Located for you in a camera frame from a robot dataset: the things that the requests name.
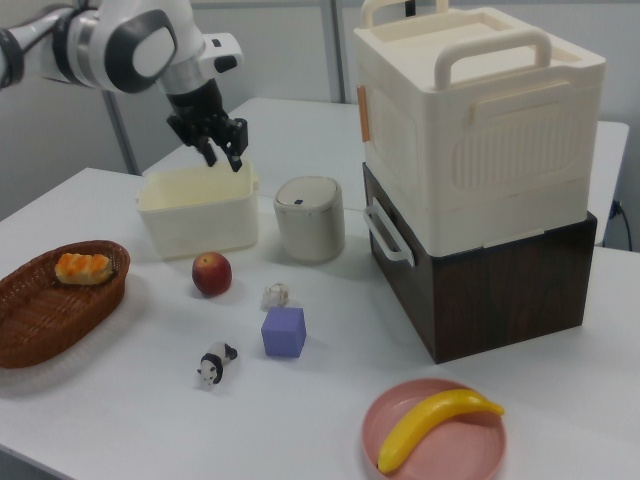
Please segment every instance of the white storage box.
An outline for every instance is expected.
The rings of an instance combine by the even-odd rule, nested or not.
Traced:
[[[138,194],[138,211],[162,258],[253,245],[258,240],[257,177],[244,161],[157,172]]]
[[[366,163],[432,256],[583,221],[605,61],[498,10],[355,30]]]

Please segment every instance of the panda figurine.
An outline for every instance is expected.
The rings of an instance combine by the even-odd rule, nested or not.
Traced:
[[[208,385],[215,385],[222,380],[223,365],[238,356],[238,351],[224,342],[216,342],[211,345],[200,359],[198,373]]]

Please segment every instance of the black cable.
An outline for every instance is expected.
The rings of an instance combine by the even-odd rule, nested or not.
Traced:
[[[629,241],[629,251],[633,252],[633,244],[631,243],[631,228],[629,228],[629,220],[627,220],[627,214],[624,213],[622,207],[620,207],[620,213],[622,214],[622,218],[624,219],[624,224],[627,227],[627,240]]]
[[[611,203],[611,210],[609,210],[609,220],[612,220],[616,215],[622,215],[624,219],[624,224],[627,229],[627,241],[629,243],[629,251],[633,252],[633,243],[631,243],[631,227],[629,226],[629,219],[627,219],[627,214],[625,213],[622,205],[618,200],[614,200]]]

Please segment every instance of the storage box lid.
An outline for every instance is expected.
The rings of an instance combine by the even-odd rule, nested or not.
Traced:
[[[376,1],[371,3],[375,10]],[[373,10],[365,12],[366,5],[356,35],[425,92],[523,68],[604,64],[602,57],[492,8],[450,10],[373,26]]]

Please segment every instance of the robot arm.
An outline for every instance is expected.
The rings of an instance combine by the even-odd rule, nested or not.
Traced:
[[[189,0],[103,0],[93,9],[54,5],[37,19],[0,29],[0,88],[30,75],[137,93],[157,83],[180,139],[211,166],[211,138],[238,171],[247,124],[224,111],[216,78],[242,60],[230,34],[203,35]]]

